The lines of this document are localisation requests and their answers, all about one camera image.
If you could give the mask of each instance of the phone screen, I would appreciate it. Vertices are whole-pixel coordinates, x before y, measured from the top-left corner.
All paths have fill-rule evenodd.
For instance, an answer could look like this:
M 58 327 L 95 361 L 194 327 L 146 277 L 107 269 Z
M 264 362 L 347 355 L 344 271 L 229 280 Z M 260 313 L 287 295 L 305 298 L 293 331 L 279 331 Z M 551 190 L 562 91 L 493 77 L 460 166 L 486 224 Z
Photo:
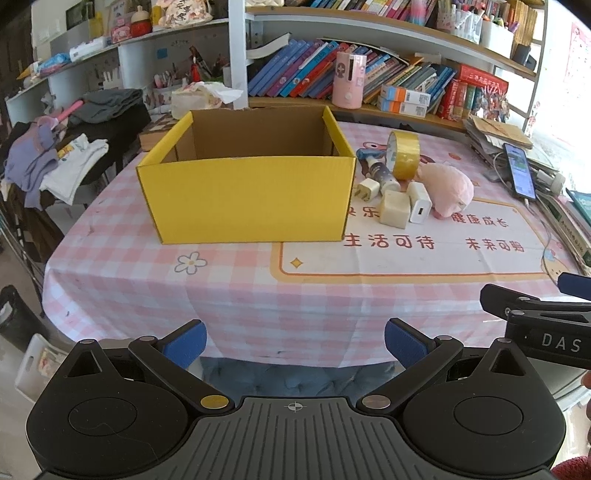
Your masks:
M 534 182 L 531 180 L 530 165 L 525 152 L 521 148 L 505 144 L 505 152 L 509 160 L 515 192 L 522 197 L 535 200 Z

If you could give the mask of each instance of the white charger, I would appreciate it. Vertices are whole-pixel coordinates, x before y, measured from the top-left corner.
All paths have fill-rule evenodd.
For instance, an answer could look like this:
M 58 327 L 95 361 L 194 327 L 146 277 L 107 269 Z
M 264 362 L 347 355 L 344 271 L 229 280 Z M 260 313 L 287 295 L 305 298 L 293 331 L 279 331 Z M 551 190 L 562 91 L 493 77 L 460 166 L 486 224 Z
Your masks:
M 412 181 L 408 184 L 407 194 L 410 197 L 410 222 L 423 223 L 433 207 L 431 197 L 427 193 L 425 185 L 420 182 Z

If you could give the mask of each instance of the tape roll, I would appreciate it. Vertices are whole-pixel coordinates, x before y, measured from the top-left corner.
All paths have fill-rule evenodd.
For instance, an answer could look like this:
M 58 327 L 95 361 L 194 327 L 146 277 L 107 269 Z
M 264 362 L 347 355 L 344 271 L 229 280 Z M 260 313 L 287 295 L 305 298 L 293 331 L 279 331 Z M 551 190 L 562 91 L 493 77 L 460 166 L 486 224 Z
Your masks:
M 421 161 L 418 135 L 413 132 L 392 130 L 386 150 L 388 167 L 397 180 L 412 180 Z

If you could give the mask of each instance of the gray garment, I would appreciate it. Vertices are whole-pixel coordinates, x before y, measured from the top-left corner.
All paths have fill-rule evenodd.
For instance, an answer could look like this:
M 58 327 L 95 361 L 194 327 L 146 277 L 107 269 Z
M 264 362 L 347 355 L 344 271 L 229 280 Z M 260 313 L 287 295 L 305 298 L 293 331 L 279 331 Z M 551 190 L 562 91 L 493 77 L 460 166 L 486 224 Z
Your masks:
M 7 180 L 25 192 L 25 207 L 41 210 L 39 187 L 45 174 L 58 166 L 51 125 L 32 124 L 10 147 L 6 163 Z
M 97 90 L 85 93 L 84 105 L 70 115 L 69 126 L 101 124 L 122 115 L 130 107 L 142 104 L 139 89 Z

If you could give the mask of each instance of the pink handle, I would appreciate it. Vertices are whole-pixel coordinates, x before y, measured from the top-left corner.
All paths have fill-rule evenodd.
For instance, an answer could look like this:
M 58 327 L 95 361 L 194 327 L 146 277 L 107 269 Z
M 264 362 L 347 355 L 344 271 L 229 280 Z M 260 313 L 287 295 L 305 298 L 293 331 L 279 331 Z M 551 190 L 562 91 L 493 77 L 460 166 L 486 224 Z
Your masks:
M 84 105 L 84 102 L 82 100 L 78 100 L 77 102 L 74 102 L 74 104 L 72 104 L 71 107 L 65 109 L 62 113 L 60 113 L 57 116 L 58 123 L 62 123 L 66 118 L 68 118 L 70 116 L 70 114 L 74 110 L 79 109 L 82 105 Z

